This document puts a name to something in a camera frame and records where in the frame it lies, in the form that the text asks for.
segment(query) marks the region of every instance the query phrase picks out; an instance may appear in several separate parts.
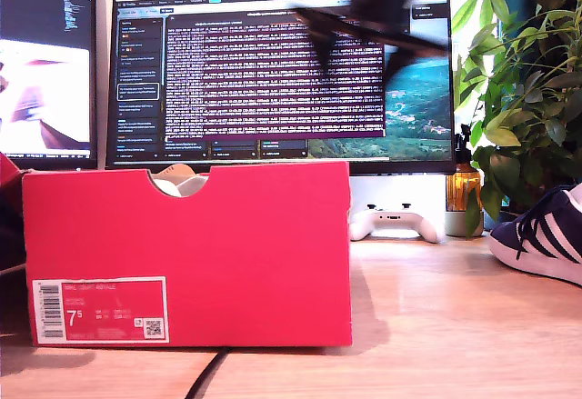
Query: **shoe box label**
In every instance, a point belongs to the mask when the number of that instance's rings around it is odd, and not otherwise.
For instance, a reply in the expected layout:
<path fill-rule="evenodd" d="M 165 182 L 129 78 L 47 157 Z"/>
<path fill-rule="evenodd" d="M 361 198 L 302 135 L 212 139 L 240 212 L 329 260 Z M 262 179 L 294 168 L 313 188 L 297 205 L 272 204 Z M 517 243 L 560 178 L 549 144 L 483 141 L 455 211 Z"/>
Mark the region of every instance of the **shoe box label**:
<path fill-rule="evenodd" d="M 33 280 L 39 344 L 169 343 L 166 278 Z"/>

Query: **navy sneaker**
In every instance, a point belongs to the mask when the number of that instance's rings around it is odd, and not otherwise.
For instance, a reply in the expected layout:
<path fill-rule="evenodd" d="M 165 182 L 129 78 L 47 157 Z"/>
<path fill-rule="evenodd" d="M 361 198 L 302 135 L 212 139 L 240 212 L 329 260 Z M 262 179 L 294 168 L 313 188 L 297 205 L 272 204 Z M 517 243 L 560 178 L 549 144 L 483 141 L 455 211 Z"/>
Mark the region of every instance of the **navy sneaker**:
<path fill-rule="evenodd" d="M 582 285 L 582 184 L 548 192 L 487 239 L 493 255 L 510 267 Z"/>

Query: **monitor bezel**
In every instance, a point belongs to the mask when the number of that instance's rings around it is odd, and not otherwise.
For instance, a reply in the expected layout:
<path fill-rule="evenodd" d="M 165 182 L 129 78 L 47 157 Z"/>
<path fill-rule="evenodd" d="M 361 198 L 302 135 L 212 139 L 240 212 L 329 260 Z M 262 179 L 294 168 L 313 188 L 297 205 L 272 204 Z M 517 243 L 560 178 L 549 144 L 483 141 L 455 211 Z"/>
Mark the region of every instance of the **monitor bezel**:
<path fill-rule="evenodd" d="M 449 8 L 447 10 L 448 21 L 448 63 L 449 63 L 449 88 L 450 88 L 450 116 L 451 116 L 451 136 L 450 136 L 450 160 L 425 160 L 425 161 L 374 161 L 372 159 L 361 161 L 349 161 L 349 168 L 351 175 L 396 175 L 396 174 L 443 174 L 451 175 L 456 171 L 455 162 L 455 112 L 454 112 L 454 87 L 453 87 L 453 68 L 452 68 L 452 24 L 451 24 L 451 10 L 450 0 L 447 0 Z M 112 107 L 115 106 L 116 98 L 115 92 L 112 89 L 115 87 L 115 60 L 116 52 L 114 41 L 117 37 L 116 30 L 116 4 L 112 3 L 112 20 L 111 20 L 111 45 L 110 45 L 110 61 L 109 61 L 109 92 L 108 92 L 108 115 L 107 115 L 107 137 L 105 147 L 105 169 L 132 169 L 144 168 L 152 172 L 164 170 L 167 166 L 175 163 L 189 165 L 197 173 L 207 173 L 213 165 L 264 165 L 264 164 L 278 164 L 278 163 L 292 163 L 298 161 L 305 163 L 309 161 L 345 161 L 342 158 L 307 158 L 307 159 L 285 159 L 277 160 L 248 160 L 244 162 L 225 161 L 220 163 L 213 161 L 212 163 L 204 160 L 190 161 L 168 161 L 160 160 L 160 162 L 132 162 L 127 161 L 119 164 L 115 159 L 115 135 L 111 134 L 115 131 L 116 116 L 113 113 Z"/>
<path fill-rule="evenodd" d="M 61 156 L 43 158 L 20 158 L 10 156 L 20 169 L 35 170 L 75 170 L 97 168 L 97 17 L 96 0 L 91 0 L 91 19 L 93 31 L 91 33 L 91 51 L 89 52 L 89 158 L 63 158 Z"/>

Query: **monitor screen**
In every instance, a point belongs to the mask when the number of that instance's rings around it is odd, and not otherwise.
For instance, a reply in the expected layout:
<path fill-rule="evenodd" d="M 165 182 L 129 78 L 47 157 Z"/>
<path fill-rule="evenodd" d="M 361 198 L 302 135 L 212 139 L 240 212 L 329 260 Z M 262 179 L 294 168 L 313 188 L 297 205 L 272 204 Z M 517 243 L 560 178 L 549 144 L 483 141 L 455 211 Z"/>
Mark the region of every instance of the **monitor screen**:
<path fill-rule="evenodd" d="M 0 0 L 0 152 L 21 168 L 97 166 L 95 0 Z"/>
<path fill-rule="evenodd" d="M 106 165 L 342 159 L 351 173 L 454 170 L 450 55 L 386 87 L 389 45 L 340 35 L 322 72 L 294 7 L 350 0 L 114 0 Z M 407 33 L 450 51 L 449 0 L 408 0 Z"/>

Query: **qr code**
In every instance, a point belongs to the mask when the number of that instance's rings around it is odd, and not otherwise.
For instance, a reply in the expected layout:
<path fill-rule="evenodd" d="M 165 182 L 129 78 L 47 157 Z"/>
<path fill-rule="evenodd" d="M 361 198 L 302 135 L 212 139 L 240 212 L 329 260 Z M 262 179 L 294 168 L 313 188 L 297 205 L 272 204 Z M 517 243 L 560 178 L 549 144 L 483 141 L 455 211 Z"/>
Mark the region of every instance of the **qr code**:
<path fill-rule="evenodd" d="M 144 319 L 145 338 L 164 338 L 164 319 Z"/>

